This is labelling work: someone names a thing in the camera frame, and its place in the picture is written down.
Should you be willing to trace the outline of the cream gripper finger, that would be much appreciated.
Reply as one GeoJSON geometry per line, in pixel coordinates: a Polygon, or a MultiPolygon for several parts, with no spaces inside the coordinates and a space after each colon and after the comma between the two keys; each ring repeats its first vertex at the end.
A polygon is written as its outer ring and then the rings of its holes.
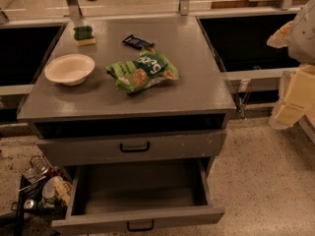
{"type": "Polygon", "coordinates": [[[307,108],[286,104],[284,101],[277,101],[272,110],[269,125],[276,130],[291,128],[305,115],[306,111],[307,108]]]}
{"type": "Polygon", "coordinates": [[[315,104],[315,66],[302,64],[294,71],[284,71],[280,83],[280,103],[292,107],[315,104]]]}

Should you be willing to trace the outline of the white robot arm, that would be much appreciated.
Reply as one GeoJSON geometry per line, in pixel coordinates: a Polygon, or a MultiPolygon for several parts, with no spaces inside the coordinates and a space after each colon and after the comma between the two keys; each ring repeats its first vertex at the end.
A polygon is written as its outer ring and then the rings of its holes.
{"type": "Polygon", "coordinates": [[[280,98],[269,124],[277,130],[292,127],[315,103],[315,0],[309,0],[295,18],[267,40],[274,48],[288,48],[288,56],[300,63],[287,84],[281,80],[280,98]]]}

